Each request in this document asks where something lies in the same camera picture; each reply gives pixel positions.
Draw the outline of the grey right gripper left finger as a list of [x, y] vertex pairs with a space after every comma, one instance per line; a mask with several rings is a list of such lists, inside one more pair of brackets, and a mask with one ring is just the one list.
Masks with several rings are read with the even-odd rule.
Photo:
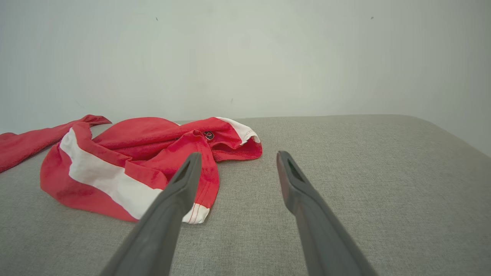
[[202, 170], [198, 152], [189, 154], [165, 189], [128, 234], [102, 276], [168, 276], [181, 229], [191, 211]]

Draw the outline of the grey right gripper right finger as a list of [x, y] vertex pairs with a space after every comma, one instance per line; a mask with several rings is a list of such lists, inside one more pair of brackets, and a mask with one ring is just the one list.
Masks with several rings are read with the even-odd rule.
[[295, 216], [310, 276], [375, 276], [374, 268], [293, 157], [277, 153], [286, 208]]

